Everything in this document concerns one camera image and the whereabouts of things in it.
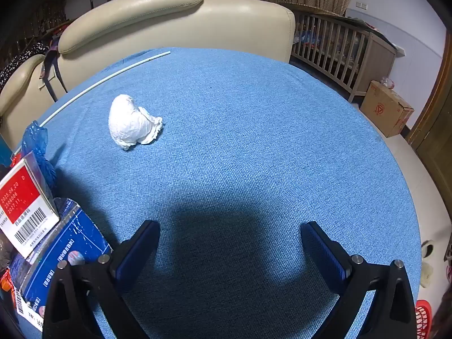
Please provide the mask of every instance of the white plastic rod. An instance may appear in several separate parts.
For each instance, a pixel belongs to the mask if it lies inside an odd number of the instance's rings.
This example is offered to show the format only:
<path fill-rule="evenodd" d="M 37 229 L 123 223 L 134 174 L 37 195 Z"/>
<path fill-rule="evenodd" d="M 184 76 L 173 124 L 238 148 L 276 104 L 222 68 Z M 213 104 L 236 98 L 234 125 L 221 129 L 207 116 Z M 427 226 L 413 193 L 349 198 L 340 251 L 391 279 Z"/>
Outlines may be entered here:
<path fill-rule="evenodd" d="M 121 73 L 123 73 L 124 71 L 133 69 L 134 67 L 137 67 L 138 65 L 144 64 L 145 62 L 151 61 L 151 60 L 155 60 L 156 58 L 162 57 L 162 56 L 166 56 L 168 54 L 170 54 L 171 51 L 166 51 L 163 53 L 160 53 L 158 55 L 152 56 L 152 57 L 148 57 L 145 58 L 144 60 L 135 62 L 134 64 L 125 67 L 119 71 L 117 71 L 116 73 L 113 73 L 105 78 L 103 78 L 102 80 L 99 80 L 98 82 L 94 83 L 93 85 L 91 85 L 90 87 L 86 88 L 85 90 L 83 90 L 82 92 L 78 93 L 76 96 L 74 96 L 73 98 L 69 99 L 65 104 L 63 104 L 60 108 L 58 108 L 54 113 L 52 113 L 48 118 L 46 118 L 44 120 L 43 123 L 40 124 L 40 126 L 44 126 L 46 123 L 48 123 L 51 119 L 53 119 L 58 113 L 60 113 L 62 110 L 64 110 L 68 105 L 70 105 L 71 103 L 75 102 L 77 99 L 79 99 L 82 95 L 86 94 L 87 92 L 89 92 L 91 89 L 94 89 L 95 87 L 98 87 L 100 84 L 106 82 L 107 80 L 110 80 L 111 78 L 114 78 L 116 75 L 119 75 Z"/>

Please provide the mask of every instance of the crib railing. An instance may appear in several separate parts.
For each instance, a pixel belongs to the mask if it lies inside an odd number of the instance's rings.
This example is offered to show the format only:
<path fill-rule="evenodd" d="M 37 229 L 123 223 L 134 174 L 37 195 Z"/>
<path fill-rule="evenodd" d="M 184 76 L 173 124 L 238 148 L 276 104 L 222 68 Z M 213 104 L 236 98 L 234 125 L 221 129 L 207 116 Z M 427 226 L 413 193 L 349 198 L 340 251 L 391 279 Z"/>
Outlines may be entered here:
<path fill-rule="evenodd" d="M 294 11 L 292 55 L 312 65 L 347 91 L 357 82 L 369 33 L 334 17 Z"/>

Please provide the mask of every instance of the cardboard box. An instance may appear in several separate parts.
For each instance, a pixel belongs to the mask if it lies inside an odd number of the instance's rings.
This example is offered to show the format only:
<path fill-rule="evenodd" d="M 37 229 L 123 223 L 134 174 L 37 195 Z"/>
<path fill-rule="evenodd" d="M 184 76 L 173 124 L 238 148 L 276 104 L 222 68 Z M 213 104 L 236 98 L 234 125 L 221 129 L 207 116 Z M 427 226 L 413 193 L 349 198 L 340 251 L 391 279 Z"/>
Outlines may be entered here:
<path fill-rule="evenodd" d="M 401 96 L 377 81 L 370 83 L 360 110 L 387 138 L 399 134 L 414 111 Z"/>
<path fill-rule="evenodd" d="M 0 182 L 0 229 L 26 258 L 58 221 L 51 192 L 30 152 Z"/>

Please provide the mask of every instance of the barcode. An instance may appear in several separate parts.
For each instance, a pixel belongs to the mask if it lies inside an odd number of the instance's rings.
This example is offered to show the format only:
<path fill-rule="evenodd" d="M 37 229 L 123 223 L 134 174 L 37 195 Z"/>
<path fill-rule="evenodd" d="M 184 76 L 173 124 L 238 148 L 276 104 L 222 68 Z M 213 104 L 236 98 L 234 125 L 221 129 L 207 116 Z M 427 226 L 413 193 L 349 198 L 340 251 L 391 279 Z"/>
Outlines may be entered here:
<path fill-rule="evenodd" d="M 23 226 L 15 233 L 14 237 L 21 244 L 24 244 L 28 237 L 35 231 L 36 228 L 46 219 L 46 215 L 41 208 L 38 208 Z"/>
<path fill-rule="evenodd" d="M 17 307 L 17 311 L 19 311 L 19 313 L 23 314 L 21 296 L 20 296 L 19 291 L 17 289 L 14 289 L 14 291 L 16 293 L 16 307 Z"/>
<path fill-rule="evenodd" d="M 30 213 L 30 209 L 27 208 L 27 210 L 23 212 L 22 215 L 14 222 L 14 225 L 18 226 L 21 221 L 23 221 L 23 219 L 28 215 L 28 213 Z"/>

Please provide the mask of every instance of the cream leather sofa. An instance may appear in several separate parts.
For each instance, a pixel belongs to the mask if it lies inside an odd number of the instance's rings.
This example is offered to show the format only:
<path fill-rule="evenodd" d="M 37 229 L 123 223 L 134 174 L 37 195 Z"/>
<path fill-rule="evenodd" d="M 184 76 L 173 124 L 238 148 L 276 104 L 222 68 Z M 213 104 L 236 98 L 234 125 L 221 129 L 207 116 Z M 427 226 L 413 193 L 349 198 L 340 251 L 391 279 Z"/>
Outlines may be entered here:
<path fill-rule="evenodd" d="M 151 48 L 232 49 L 288 62 L 294 30 L 290 10 L 260 0 L 112 0 L 64 31 L 58 67 L 71 90 L 121 58 Z M 0 93 L 0 134 L 11 148 L 53 103 L 39 79 L 43 58 L 22 64 Z M 65 91 L 53 71 L 49 82 L 61 98 Z"/>

